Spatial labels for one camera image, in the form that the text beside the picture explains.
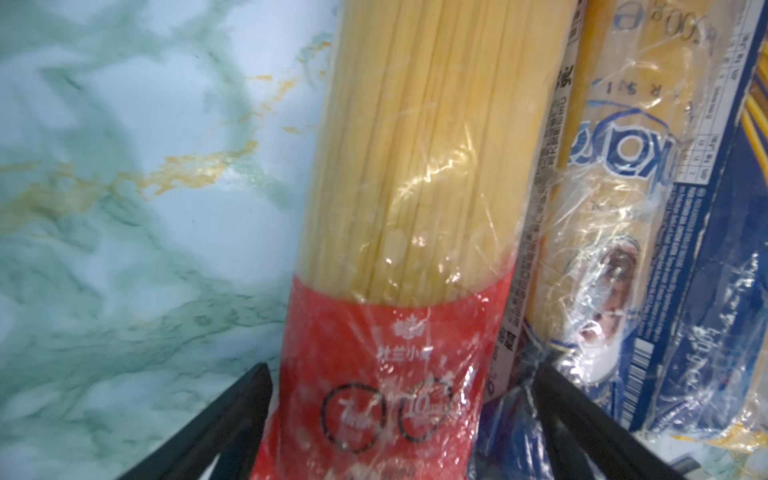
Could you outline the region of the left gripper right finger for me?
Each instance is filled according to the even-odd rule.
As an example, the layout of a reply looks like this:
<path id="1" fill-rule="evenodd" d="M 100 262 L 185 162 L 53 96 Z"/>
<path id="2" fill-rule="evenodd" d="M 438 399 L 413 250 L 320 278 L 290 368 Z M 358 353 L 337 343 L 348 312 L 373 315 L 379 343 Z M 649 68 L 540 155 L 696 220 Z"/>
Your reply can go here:
<path id="1" fill-rule="evenodd" d="M 556 479 L 681 479 L 552 365 L 538 366 L 533 397 Z"/>

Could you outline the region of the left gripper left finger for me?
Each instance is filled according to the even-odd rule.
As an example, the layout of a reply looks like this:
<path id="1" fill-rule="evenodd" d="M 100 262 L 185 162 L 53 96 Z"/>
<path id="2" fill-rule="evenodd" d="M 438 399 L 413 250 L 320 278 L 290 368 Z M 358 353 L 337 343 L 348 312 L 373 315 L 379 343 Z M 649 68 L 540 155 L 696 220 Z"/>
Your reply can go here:
<path id="1" fill-rule="evenodd" d="M 124 479 L 248 479 L 261 444 L 273 392 L 265 363 L 245 375 Z"/>

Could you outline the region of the blue clear spaghetti bag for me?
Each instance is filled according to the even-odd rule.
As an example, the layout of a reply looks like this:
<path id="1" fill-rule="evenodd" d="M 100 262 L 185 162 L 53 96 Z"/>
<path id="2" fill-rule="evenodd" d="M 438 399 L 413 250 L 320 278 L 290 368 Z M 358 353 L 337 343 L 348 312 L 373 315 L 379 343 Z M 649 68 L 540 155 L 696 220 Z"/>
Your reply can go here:
<path id="1" fill-rule="evenodd" d="M 674 187 L 767 44 L 763 1 L 583 1 L 542 142 L 493 353 L 474 479 L 553 477 L 533 397 L 547 363 L 687 477 L 763 479 L 752 451 L 623 425 L 633 335 Z"/>

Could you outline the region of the red spaghetti bag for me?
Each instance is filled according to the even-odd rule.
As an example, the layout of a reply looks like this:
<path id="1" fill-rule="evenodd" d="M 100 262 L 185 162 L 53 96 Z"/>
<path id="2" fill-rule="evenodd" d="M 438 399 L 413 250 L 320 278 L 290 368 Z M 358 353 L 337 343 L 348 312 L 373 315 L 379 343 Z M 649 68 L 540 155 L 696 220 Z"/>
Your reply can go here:
<path id="1" fill-rule="evenodd" d="M 573 1 L 344 1 L 256 479 L 462 479 Z"/>

